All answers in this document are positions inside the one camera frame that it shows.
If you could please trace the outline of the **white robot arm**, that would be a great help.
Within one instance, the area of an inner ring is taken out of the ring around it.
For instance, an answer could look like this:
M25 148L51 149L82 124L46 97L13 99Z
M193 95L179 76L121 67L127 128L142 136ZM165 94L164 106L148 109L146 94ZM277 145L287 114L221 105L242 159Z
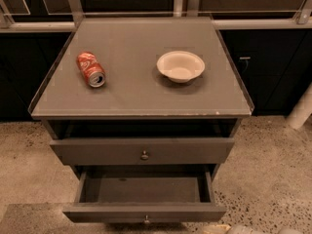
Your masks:
M226 214L205 226L203 234L311 234L311 113L312 92L307 90L286 118L242 122L214 181Z

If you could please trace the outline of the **white foam-padded gripper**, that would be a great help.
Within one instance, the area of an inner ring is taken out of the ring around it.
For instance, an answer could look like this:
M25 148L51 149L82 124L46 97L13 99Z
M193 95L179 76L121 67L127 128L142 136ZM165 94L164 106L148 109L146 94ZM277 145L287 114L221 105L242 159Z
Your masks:
M225 224L209 225L204 228L203 234L268 234L262 231L254 230L248 226ZM300 231L282 228L277 234L302 234Z

